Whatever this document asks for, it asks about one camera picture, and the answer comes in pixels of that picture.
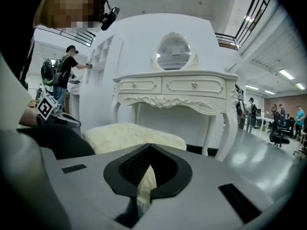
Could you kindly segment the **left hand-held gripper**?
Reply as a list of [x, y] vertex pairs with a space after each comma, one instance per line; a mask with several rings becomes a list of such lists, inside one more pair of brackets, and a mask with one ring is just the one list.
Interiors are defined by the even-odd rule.
[[79, 120], [75, 119], [70, 114], [62, 113], [62, 106], [49, 93], [43, 93], [36, 110], [36, 121], [39, 126], [59, 123], [71, 128], [81, 127], [81, 122]]

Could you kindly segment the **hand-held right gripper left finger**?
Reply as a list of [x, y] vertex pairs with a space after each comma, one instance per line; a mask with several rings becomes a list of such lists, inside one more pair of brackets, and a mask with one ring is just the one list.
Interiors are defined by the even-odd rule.
[[151, 227], [152, 210], [138, 217], [136, 193], [116, 194], [104, 177], [118, 157], [132, 157], [147, 148], [131, 147], [101, 155], [56, 160], [41, 148], [43, 185], [40, 213], [50, 227]]

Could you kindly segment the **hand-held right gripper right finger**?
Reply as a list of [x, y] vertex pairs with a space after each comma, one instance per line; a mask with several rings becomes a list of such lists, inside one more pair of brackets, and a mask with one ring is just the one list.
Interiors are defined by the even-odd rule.
[[175, 197], [154, 199], [135, 230], [232, 230], [244, 223], [219, 190], [233, 184], [261, 212], [273, 200], [225, 163], [185, 150], [163, 146], [192, 168], [190, 183]]

